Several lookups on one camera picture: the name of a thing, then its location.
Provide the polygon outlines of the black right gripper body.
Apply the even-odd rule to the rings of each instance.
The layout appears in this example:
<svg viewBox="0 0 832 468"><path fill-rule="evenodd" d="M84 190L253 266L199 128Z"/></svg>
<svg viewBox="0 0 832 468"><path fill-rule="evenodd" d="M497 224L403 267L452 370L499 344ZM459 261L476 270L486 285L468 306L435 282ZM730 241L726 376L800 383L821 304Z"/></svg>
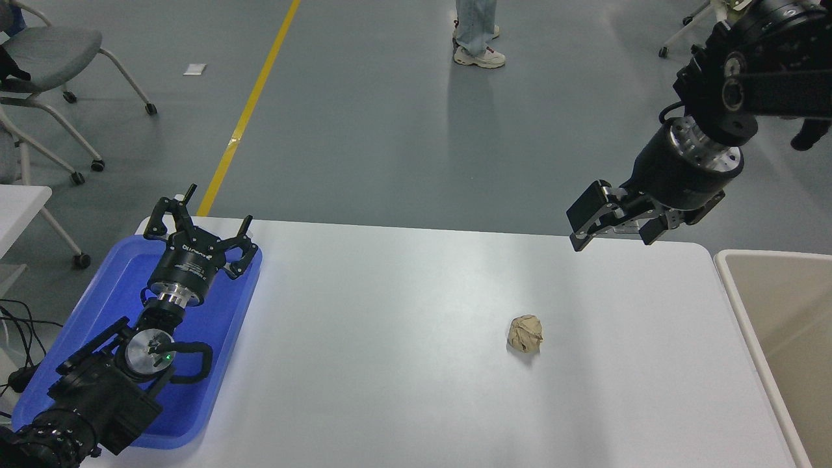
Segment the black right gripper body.
<svg viewBox="0 0 832 468"><path fill-rule="evenodd" d="M637 156L627 192L678 211L682 222L693 225L725 198L725 184L724 175L684 158L670 130L659 130Z"/></svg>

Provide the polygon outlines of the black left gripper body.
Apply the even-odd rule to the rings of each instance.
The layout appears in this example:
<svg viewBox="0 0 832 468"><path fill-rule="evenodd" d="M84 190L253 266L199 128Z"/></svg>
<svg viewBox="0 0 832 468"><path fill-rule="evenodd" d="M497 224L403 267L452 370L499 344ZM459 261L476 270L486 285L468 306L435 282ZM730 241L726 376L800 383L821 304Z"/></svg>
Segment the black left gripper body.
<svg viewBox="0 0 832 468"><path fill-rule="evenodd" d="M176 231L166 241L166 249L149 276L148 287L157 296L164 288L179 285L190 291L188 306L200 306L210 291L225 254L216 245L220 237L202 229L189 235Z"/></svg>

